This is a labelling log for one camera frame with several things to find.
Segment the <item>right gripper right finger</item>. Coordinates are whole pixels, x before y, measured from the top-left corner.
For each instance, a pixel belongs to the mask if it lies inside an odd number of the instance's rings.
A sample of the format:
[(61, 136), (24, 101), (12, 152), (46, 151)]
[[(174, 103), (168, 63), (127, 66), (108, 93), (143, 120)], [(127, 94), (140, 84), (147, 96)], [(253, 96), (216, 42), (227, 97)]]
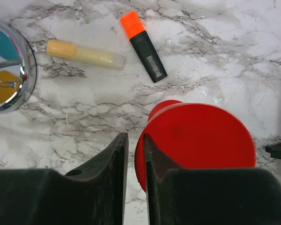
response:
[(281, 184), (264, 169), (184, 169), (144, 136), (151, 225), (281, 225)]

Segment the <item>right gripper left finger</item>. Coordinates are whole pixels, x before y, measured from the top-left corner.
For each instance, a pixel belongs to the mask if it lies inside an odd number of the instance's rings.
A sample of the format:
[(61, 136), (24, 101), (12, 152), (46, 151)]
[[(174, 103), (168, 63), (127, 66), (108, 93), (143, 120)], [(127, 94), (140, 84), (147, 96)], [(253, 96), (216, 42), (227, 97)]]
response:
[(128, 135), (65, 175), (53, 169), (0, 169), (0, 225), (121, 225)]

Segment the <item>red wine glass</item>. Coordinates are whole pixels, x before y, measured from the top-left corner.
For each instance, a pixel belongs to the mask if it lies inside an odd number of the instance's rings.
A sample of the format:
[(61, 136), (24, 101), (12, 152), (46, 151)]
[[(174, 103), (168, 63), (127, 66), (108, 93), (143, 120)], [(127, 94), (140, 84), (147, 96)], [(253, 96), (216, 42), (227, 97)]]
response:
[(137, 180), (146, 189), (144, 135), (186, 169), (252, 168), (256, 150), (245, 125), (230, 112), (208, 104), (166, 100), (149, 114), (135, 149)]

